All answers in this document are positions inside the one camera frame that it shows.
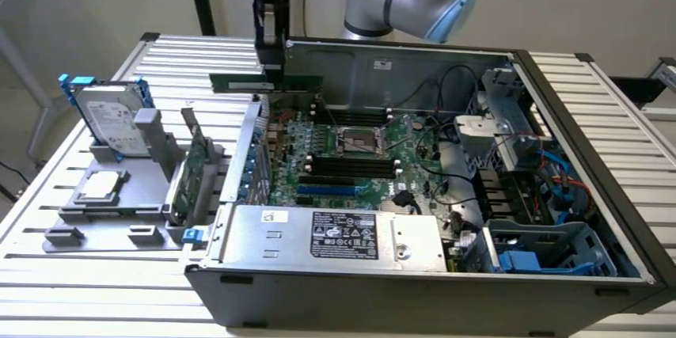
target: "power supply label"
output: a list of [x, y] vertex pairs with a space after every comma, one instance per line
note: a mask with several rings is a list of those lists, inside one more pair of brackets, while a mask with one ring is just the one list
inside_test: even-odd
[[309, 253], [328, 259], [379, 259], [373, 214], [312, 213]]

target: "warning label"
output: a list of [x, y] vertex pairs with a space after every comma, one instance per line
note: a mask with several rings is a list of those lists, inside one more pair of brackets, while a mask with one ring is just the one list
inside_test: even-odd
[[329, 259], [379, 259], [373, 214], [312, 213], [309, 253]]

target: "slotted metal table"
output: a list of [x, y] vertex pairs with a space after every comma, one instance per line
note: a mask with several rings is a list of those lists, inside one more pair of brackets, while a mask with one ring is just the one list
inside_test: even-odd
[[[532, 55], [676, 259], [673, 147], [593, 63], [575, 55]], [[113, 79], [144, 77], [165, 130], [180, 142], [191, 136], [179, 110], [193, 107], [205, 134], [232, 155], [248, 97], [212, 93], [208, 74], [225, 72], [260, 72], [251, 40], [147, 34]], [[80, 122], [0, 224], [0, 336], [367, 336], [227, 330], [191, 289], [176, 251], [45, 254], [43, 233], [92, 159], [89, 140]], [[575, 335], [603, 336], [675, 337], [676, 302], [643, 316], [612, 316]]]

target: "green circuit board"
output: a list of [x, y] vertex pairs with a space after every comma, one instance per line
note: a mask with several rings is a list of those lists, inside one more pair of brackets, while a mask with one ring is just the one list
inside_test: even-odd
[[[440, 171], [439, 161], [416, 158], [416, 144], [423, 131], [415, 131], [413, 125], [424, 122], [424, 117], [412, 114], [401, 114], [383, 127], [349, 127], [315, 124], [303, 113], [295, 113], [288, 119], [289, 111], [281, 110], [273, 120], [272, 128], [276, 130], [276, 141], [272, 144], [272, 190], [269, 204], [273, 206], [296, 206], [299, 177], [307, 176], [304, 169], [307, 156], [315, 154], [324, 158], [383, 158], [399, 160], [401, 174], [393, 179], [385, 178], [355, 178], [357, 195], [352, 196], [312, 196], [312, 207], [348, 208], [357, 210], [385, 210], [381, 205], [392, 207], [391, 199], [403, 190], [413, 193], [419, 204], [427, 209], [429, 198], [424, 197], [424, 183], [429, 182], [435, 188], [441, 181], [440, 177], [427, 173], [419, 167], [419, 160], [424, 166]], [[339, 129], [349, 131], [353, 135], [380, 134], [379, 153], [365, 152], [340, 143]], [[421, 146], [432, 145], [432, 134], [427, 134]]]

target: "sticker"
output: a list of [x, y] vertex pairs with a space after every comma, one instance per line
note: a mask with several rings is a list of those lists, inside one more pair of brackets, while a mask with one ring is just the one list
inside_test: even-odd
[[327, 259], [379, 259], [373, 214], [312, 213], [309, 253]]
[[375, 70], [392, 70], [392, 61], [373, 61]]
[[148, 154], [144, 137], [135, 125], [129, 108], [115, 102], [87, 102], [92, 123], [105, 142], [117, 152], [128, 156]]
[[285, 210], [264, 210], [261, 214], [261, 222], [287, 223], [288, 211]]

